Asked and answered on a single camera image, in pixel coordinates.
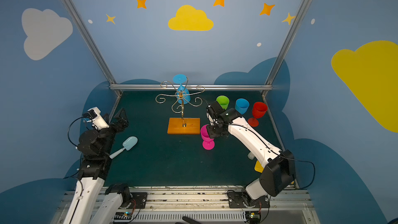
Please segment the magenta wine glass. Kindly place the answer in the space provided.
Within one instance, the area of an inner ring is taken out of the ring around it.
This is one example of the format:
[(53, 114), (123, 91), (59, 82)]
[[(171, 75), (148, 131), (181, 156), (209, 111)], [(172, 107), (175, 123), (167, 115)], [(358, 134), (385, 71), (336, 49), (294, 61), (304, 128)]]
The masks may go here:
[(200, 134), (201, 138), (203, 140), (202, 146), (206, 150), (212, 150), (215, 147), (215, 142), (213, 139), (210, 138), (208, 131), (207, 131), (207, 125), (204, 125), (201, 127)]

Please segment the light green wine glass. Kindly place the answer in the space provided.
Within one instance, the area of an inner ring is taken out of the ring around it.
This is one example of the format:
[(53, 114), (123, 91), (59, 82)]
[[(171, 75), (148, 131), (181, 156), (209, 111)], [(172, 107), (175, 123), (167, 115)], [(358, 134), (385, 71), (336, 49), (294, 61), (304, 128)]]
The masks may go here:
[(225, 95), (220, 95), (216, 98), (216, 101), (220, 104), (220, 106), (224, 109), (227, 110), (230, 100), (227, 96)]

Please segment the blue wine glass front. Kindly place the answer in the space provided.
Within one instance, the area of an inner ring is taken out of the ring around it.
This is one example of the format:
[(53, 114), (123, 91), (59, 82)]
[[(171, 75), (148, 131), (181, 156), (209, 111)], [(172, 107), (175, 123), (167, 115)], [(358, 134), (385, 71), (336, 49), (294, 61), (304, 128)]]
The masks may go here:
[(246, 99), (237, 99), (235, 102), (235, 109), (241, 115), (243, 115), (245, 112), (247, 112), (249, 106), (250, 106), (250, 103)]

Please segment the blue wine glass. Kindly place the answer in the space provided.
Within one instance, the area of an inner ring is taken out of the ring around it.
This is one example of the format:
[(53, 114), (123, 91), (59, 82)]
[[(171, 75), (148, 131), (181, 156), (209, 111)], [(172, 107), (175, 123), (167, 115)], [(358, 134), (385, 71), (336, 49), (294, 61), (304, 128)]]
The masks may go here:
[(235, 109), (241, 115), (243, 115), (245, 112), (247, 112), (249, 106), (250, 106), (250, 103), (246, 99), (237, 99), (235, 102)]
[(186, 88), (188, 83), (188, 78), (184, 74), (178, 74), (173, 77), (173, 83), (179, 84), (176, 91), (176, 96), (178, 97), (177, 102), (179, 104), (188, 104), (191, 101), (191, 96), (189, 90)]

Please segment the red wine glass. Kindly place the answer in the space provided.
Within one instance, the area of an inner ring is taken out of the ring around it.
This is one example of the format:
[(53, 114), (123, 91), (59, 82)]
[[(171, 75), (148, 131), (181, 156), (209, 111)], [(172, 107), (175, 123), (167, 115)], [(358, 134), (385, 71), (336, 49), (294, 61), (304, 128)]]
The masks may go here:
[(262, 118), (268, 110), (268, 106), (263, 102), (255, 102), (252, 109), (252, 118), (249, 118), (247, 122), (251, 127), (257, 127), (259, 125), (258, 119)]

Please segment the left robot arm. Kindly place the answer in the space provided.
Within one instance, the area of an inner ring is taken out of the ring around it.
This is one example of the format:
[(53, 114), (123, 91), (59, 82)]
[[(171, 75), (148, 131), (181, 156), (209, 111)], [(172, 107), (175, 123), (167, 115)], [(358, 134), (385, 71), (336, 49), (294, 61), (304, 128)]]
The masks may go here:
[(108, 224), (114, 220), (117, 210), (129, 207), (133, 202), (127, 184), (114, 184), (105, 191), (105, 199), (93, 214), (97, 197), (108, 176), (112, 158), (110, 151), (117, 133), (129, 126), (125, 109), (121, 109), (112, 120), (106, 121), (97, 107), (82, 115), (93, 128), (79, 137), (76, 145), (83, 155), (76, 179), (75, 194), (64, 219), (66, 224)]

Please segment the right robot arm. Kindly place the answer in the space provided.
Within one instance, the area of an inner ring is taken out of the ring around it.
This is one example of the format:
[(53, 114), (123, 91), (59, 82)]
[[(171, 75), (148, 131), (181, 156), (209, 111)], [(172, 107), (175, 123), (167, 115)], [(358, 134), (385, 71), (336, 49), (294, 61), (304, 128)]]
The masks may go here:
[(225, 110), (214, 101), (207, 105), (206, 127), (211, 139), (232, 135), (241, 141), (263, 167), (260, 177), (243, 189), (243, 197), (251, 202), (263, 196), (277, 196), (296, 179), (294, 155), (282, 151), (263, 138), (236, 109)]

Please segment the wooden rack base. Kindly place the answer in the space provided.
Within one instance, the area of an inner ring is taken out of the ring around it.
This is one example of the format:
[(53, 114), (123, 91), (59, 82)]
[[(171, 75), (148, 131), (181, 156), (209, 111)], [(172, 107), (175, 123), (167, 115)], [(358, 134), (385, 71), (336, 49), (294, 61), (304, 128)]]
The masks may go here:
[(167, 133), (169, 135), (199, 135), (200, 118), (170, 118)]

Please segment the light blue spatula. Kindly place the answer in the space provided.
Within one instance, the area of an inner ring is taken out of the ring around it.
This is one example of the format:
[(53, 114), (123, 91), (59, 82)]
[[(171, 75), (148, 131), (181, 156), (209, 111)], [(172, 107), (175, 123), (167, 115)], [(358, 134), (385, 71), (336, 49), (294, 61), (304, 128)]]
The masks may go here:
[(122, 143), (122, 148), (117, 150), (116, 152), (112, 153), (109, 157), (111, 159), (114, 159), (118, 155), (120, 155), (123, 151), (129, 151), (132, 149), (136, 144), (138, 143), (138, 138), (135, 136), (131, 136), (127, 138), (123, 143)]

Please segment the yellow plastic piece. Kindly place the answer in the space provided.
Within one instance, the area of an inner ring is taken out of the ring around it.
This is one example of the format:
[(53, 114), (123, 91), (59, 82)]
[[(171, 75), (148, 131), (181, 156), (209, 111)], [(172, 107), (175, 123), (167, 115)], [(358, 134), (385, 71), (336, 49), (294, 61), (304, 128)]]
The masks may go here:
[(261, 165), (261, 163), (259, 161), (256, 161), (254, 169), (256, 172), (262, 173), (264, 170), (264, 167)]

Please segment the aluminium frame rail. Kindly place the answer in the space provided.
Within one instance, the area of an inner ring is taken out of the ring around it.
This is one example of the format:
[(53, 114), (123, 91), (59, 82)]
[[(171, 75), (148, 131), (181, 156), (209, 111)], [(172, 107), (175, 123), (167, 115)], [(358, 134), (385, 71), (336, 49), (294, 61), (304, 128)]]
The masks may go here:
[[(111, 84), (111, 90), (121, 91), (133, 91), (133, 90), (174, 90), (178, 88), (178, 85), (166, 85), (161, 86), (160, 84)], [(207, 91), (271, 91), (272, 85), (187, 85), (188, 90), (199, 90), (205, 89)]]

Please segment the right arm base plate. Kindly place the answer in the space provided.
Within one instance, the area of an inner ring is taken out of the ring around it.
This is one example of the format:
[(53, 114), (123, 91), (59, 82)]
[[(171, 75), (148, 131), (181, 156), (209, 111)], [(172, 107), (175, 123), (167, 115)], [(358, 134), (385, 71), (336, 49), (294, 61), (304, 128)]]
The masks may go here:
[(270, 207), (268, 195), (253, 200), (246, 192), (229, 190), (226, 193), (229, 208), (268, 208)]

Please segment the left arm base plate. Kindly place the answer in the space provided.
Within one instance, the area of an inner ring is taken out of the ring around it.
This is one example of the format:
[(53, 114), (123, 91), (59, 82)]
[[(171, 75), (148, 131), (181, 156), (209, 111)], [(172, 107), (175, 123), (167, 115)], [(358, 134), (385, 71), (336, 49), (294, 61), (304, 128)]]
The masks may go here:
[(144, 209), (147, 203), (147, 192), (132, 192), (126, 203), (121, 205), (121, 209)]

